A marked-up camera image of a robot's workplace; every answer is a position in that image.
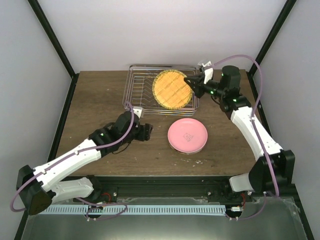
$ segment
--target wooden tabletop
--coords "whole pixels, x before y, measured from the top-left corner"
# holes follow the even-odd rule
[[[253,104],[254,97],[244,70],[241,71],[241,77],[241,92]],[[76,147],[95,129],[114,122],[124,112],[122,101],[126,78],[127,71],[80,73],[57,156]],[[187,155],[169,146],[168,129],[180,118],[146,114],[140,122],[154,126],[149,141],[133,141],[120,154],[108,154],[73,175],[237,175],[248,172],[254,165],[255,158],[245,138],[209,95],[200,99],[199,108],[193,116],[208,131],[208,140],[202,151]]]

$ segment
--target white cable tray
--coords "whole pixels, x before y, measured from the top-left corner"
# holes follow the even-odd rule
[[[90,214],[114,215],[125,209],[123,205],[94,209]],[[85,215],[88,205],[51,205],[41,212],[43,215]],[[205,215],[224,216],[224,205],[128,205],[123,215]]]

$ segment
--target wire rack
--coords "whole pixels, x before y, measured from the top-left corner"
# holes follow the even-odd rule
[[[159,105],[156,101],[152,85],[156,76],[163,70],[176,69],[187,76],[198,74],[195,66],[190,65],[131,65],[125,83],[123,105],[131,102],[134,107],[143,107],[145,114],[192,116],[199,107],[199,99],[192,93],[190,102],[179,110],[169,110]]]

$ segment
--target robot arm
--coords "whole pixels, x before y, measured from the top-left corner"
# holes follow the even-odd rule
[[[121,114],[116,122],[108,123],[103,128],[95,130],[81,144],[55,160],[33,169],[28,165],[22,167],[18,173],[17,189],[30,178],[39,174],[39,176],[27,185],[19,194],[28,214],[38,214],[52,203],[76,197],[86,198],[90,201],[97,199],[101,194],[102,188],[100,183],[93,176],[83,177],[72,181],[61,180],[84,165],[117,151],[123,144],[129,144],[133,140],[148,141],[153,126],[148,123],[145,125],[140,124],[139,120],[143,115],[143,108],[134,107],[133,112],[134,120],[130,132],[117,144],[96,149],[99,146],[114,143],[125,134],[131,121],[131,113],[129,111]]]
[[[201,74],[186,77],[184,81],[191,87],[196,97],[201,98],[205,93],[211,96],[228,119],[241,131],[256,160],[250,172],[229,179],[231,189],[234,192],[254,191],[258,193],[273,189],[268,163],[253,128],[252,120],[255,122],[263,145],[271,159],[277,184],[279,186],[289,185],[292,181],[295,155],[291,150],[283,150],[273,140],[256,115],[252,118],[251,104],[240,93],[241,75],[239,68],[230,65],[223,67],[219,82],[213,80],[213,68],[210,61],[200,63],[199,69]]]

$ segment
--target round plate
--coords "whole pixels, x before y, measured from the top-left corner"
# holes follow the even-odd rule
[[[182,118],[175,121],[169,128],[170,145],[179,152],[194,154],[206,144],[208,132],[206,127],[193,118]]]

